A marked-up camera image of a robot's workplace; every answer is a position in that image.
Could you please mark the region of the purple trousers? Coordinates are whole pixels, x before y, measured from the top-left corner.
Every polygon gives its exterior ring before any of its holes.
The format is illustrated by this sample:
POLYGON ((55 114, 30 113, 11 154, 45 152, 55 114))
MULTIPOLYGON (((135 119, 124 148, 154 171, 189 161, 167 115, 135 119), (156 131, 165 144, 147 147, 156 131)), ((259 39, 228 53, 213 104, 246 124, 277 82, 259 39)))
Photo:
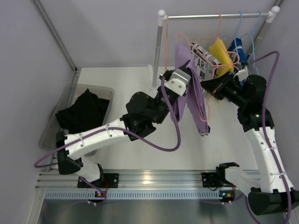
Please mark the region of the purple trousers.
POLYGON ((189 48, 181 42, 177 42, 175 46, 175 68, 182 69, 182 71, 191 76, 186 89, 186 95, 180 96, 172 106, 176 121, 179 122, 182 119, 185 107, 187 106, 199 134, 201 136, 208 135, 210 133, 210 126, 207 122, 205 101, 195 61, 189 48))

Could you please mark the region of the pink hanger of purple trousers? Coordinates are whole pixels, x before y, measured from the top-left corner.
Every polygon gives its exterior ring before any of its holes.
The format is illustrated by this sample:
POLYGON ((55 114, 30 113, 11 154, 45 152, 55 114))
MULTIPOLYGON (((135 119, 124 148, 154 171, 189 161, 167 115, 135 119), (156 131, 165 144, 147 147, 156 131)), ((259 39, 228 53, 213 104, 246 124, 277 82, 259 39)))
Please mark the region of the pink hanger of purple trousers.
POLYGON ((196 39, 190 42, 182 32, 175 34, 175 67, 185 67, 191 71, 191 84, 185 97, 187 105, 194 119, 202 123, 210 120, 210 105, 203 99, 204 90, 201 82, 208 81, 217 76, 221 63, 211 55, 196 39))

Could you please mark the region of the pink hanger of black trousers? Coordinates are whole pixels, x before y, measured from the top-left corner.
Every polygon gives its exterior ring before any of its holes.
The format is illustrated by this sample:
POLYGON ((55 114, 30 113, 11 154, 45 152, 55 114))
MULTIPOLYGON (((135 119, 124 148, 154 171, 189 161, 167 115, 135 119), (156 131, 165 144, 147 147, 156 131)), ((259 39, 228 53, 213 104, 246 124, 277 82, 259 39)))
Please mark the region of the pink hanger of black trousers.
POLYGON ((169 19, 166 16, 166 29, 165 29, 165 51, 164 51, 164 69, 167 70, 168 66, 168 30, 169 30, 169 19))

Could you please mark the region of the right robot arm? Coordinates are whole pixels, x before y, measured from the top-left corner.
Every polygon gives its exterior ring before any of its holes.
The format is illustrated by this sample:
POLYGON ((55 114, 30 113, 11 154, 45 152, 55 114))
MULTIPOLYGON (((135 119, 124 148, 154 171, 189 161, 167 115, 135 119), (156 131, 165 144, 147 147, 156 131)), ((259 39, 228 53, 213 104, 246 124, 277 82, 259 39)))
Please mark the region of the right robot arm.
POLYGON ((263 108, 266 84, 259 75, 250 75, 240 84, 228 73, 201 82, 202 88, 213 97, 227 98, 238 107, 237 117, 253 149, 260 181, 242 171, 235 162, 221 163, 216 172, 222 185, 233 184, 247 197, 255 215, 287 212, 299 205, 299 192, 281 164, 271 113, 263 108))

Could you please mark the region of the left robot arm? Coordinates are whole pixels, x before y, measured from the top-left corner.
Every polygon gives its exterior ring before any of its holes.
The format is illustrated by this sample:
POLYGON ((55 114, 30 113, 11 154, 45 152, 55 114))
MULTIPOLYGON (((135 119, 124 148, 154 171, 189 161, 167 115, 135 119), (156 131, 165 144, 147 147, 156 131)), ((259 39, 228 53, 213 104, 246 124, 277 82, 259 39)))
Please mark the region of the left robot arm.
POLYGON ((76 174, 87 182, 104 181, 102 166, 85 154, 119 142, 137 139, 150 144, 145 137, 152 134, 154 124, 162 124, 168 114, 174 116, 172 106, 186 94, 191 81, 189 69, 167 70, 160 75, 161 85, 153 98, 144 92, 135 93, 126 104, 127 113, 121 118, 89 131, 57 134, 57 165, 61 175, 76 174))

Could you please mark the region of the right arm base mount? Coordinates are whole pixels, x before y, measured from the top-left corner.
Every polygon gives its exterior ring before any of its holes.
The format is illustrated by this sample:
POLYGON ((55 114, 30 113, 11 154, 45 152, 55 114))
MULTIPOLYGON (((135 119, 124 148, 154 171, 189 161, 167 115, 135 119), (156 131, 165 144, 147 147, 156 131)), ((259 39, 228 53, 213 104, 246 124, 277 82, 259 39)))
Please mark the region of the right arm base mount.
POLYGON ((204 188, 221 188, 221 187, 236 187, 240 189, 235 183, 228 180, 228 175, 219 174, 216 172, 201 173, 202 185, 204 188))

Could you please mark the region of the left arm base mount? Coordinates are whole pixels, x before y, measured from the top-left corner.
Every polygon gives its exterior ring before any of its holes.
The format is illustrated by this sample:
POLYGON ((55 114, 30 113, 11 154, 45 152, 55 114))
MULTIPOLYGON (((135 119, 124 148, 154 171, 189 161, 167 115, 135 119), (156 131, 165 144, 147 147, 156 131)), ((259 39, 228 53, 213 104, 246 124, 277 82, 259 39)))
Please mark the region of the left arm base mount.
MULTIPOLYGON (((119 182, 119 174, 118 173, 104 173, 102 179, 93 181, 93 182, 91 182, 91 184, 100 189, 103 189, 103 188, 116 189, 116 188, 118 188, 118 182, 119 182)), ((83 182, 80 178, 78 180, 77 187, 79 189, 92 188, 87 183, 83 182)))

